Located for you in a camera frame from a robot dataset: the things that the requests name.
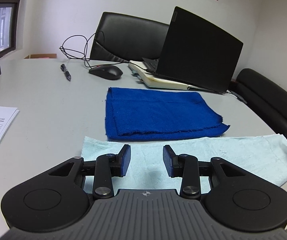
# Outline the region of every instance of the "metal screw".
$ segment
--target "metal screw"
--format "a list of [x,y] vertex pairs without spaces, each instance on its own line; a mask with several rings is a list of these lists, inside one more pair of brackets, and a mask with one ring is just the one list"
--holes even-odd
[[199,190],[195,186],[186,186],[183,188],[183,192],[187,195],[196,195],[199,193]]
[[108,187],[98,187],[95,189],[95,192],[99,196],[106,196],[111,192],[111,190]]

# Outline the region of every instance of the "laptop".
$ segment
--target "laptop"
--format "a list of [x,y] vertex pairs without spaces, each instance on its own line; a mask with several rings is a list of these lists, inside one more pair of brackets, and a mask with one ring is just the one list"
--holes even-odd
[[159,60],[143,62],[155,76],[225,93],[242,46],[218,26],[175,7]]

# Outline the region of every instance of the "black leather chair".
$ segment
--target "black leather chair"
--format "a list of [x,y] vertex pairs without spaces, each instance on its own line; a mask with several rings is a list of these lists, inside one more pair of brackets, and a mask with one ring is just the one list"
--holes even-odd
[[250,68],[243,69],[229,88],[275,133],[287,133],[287,91]]
[[92,44],[90,59],[115,62],[158,59],[169,25],[125,14],[104,12]]

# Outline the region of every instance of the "gray ribbed surface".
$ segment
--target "gray ribbed surface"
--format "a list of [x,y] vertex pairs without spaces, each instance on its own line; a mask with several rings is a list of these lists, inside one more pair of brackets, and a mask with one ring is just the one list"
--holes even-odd
[[213,220],[200,202],[179,197],[175,190],[120,190],[97,200],[78,223],[63,230],[34,234],[12,228],[1,240],[286,240],[283,229],[247,234]]

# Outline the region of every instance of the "mouse cable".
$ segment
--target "mouse cable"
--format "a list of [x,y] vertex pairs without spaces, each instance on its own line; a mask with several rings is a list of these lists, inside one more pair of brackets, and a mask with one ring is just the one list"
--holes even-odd
[[[109,63],[109,64],[98,64],[98,65],[93,65],[93,66],[91,66],[91,65],[89,64],[90,57],[87,58],[88,43],[89,43],[90,39],[91,39],[95,34],[97,34],[97,33],[102,33],[102,34],[103,34],[103,38],[104,38],[104,43],[103,43],[103,45],[102,45],[102,47],[101,47],[101,51],[100,51],[99,54],[98,54],[98,56],[99,56],[99,55],[101,54],[103,48],[104,48],[104,45],[105,45],[105,35],[104,35],[104,32],[103,32],[103,31],[98,31],[98,32],[92,34],[92,35],[90,36],[90,38],[88,38],[88,39],[87,39],[84,35],[73,35],[73,36],[70,36],[70,37],[68,37],[68,38],[63,42],[63,44],[59,47],[59,49],[60,49],[60,51],[61,51],[68,59],[80,59],[80,60],[83,60],[83,61],[84,61],[84,65],[85,65],[86,68],[93,68],[93,67],[102,66],[102,65],[117,65],[117,64],[121,64],[121,63],[128,63],[128,64],[130,63],[130,62],[119,62],[119,63],[113,63],[113,64],[112,64],[112,63]],[[65,42],[68,41],[70,38],[73,38],[73,37],[83,37],[83,38],[86,40],[86,44],[85,44],[85,47],[84,47],[84,51],[83,51],[83,52],[80,52],[80,51],[77,51],[77,50],[74,50],[74,49],[66,49],[66,48],[64,47]],[[77,52],[77,53],[81,54],[82,57],[76,57],[76,56],[74,56],[74,55],[69,54],[68,52],[71,52],[71,51]],[[136,65],[137,67],[141,68],[142,70],[146,70],[146,69],[144,69],[144,68],[138,66],[137,64],[134,64],[134,65]]]

